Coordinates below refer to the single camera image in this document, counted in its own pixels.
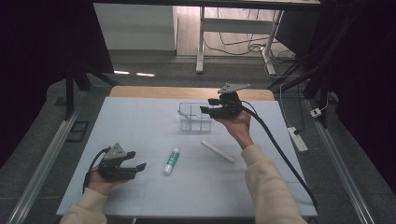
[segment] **white stick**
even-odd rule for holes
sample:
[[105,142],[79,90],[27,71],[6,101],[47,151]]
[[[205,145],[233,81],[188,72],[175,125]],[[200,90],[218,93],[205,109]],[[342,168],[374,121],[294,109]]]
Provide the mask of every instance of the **white stick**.
[[224,152],[218,150],[217,148],[213,147],[212,145],[208,144],[206,141],[202,140],[201,141],[202,145],[208,147],[209,149],[211,149],[212,151],[218,153],[222,158],[226,159],[227,161],[229,161],[230,163],[233,163],[233,158],[227,156]]

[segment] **power strip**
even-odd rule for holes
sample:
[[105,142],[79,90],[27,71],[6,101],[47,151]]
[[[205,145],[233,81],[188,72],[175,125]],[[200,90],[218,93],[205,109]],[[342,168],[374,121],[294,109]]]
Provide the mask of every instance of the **power strip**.
[[299,134],[295,134],[294,131],[296,131],[296,128],[294,127],[290,127],[288,128],[291,140],[293,141],[293,144],[297,147],[297,150],[299,152],[305,152],[308,150],[308,148],[306,147],[303,138],[301,138],[301,136]]

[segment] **wall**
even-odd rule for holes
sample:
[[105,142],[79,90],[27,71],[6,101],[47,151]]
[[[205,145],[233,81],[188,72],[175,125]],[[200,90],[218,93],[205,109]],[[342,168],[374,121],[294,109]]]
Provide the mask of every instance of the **wall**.
[[176,50],[177,9],[94,4],[108,49]]

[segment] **gray floor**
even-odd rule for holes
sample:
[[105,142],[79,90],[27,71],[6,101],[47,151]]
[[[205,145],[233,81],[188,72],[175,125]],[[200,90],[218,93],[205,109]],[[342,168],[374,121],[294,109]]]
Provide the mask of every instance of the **gray floor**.
[[[265,89],[274,81],[263,72],[262,60],[221,59],[205,60],[205,71],[195,74],[195,61],[175,56],[112,55],[116,69],[131,71],[128,76],[109,75],[122,85],[213,87],[219,88],[228,83],[250,83],[253,89]],[[287,64],[277,64],[281,73]],[[135,72],[154,73],[156,77],[138,77]],[[67,185],[78,164],[79,156],[88,141],[96,117],[110,92],[110,87],[96,77],[90,76],[92,89],[88,92],[77,121],[88,122],[85,135],[70,133],[55,161],[49,176],[40,190],[24,223],[56,223],[55,212],[65,193]],[[282,103],[288,122],[298,129],[304,127],[301,136],[309,150],[305,154],[297,153],[308,186],[318,200],[318,223],[361,223],[355,208],[346,194],[345,188],[336,173],[332,160],[318,134],[313,119],[309,116],[304,99],[298,91],[301,84],[282,93]],[[15,153],[0,170],[0,223],[6,223],[27,183],[40,163],[50,141],[56,134],[64,118],[64,81],[52,85],[48,90],[48,99],[37,116],[28,134],[25,135]],[[364,200],[374,216],[375,223],[395,223],[396,197],[391,192],[378,171],[359,144],[338,121],[336,104],[330,98],[327,121],[329,132],[339,148],[347,167],[352,173]],[[131,223],[131,219],[110,217],[109,223]],[[137,223],[251,223],[252,220],[159,220],[138,219]]]

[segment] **white table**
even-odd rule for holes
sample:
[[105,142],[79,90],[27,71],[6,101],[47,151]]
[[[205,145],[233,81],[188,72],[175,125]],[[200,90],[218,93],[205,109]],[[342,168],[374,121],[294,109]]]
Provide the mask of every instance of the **white table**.
[[[120,143],[126,152],[136,152],[135,158],[125,161],[123,167],[135,167],[142,162],[147,166],[134,180],[113,189],[105,214],[118,217],[254,217],[240,147],[215,121],[210,133],[181,131],[177,113],[181,102],[206,103],[206,100],[107,97],[57,214],[64,214],[71,204],[78,202],[84,175],[94,156],[101,149]],[[304,178],[278,102],[250,102]],[[265,155],[276,162],[303,216],[316,216],[308,194],[254,119],[251,136],[262,146]],[[201,140],[223,150],[234,158],[234,163],[204,147]],[[166,176],[163,167],[174,147],[181,149],[180,157],[172,174]]]

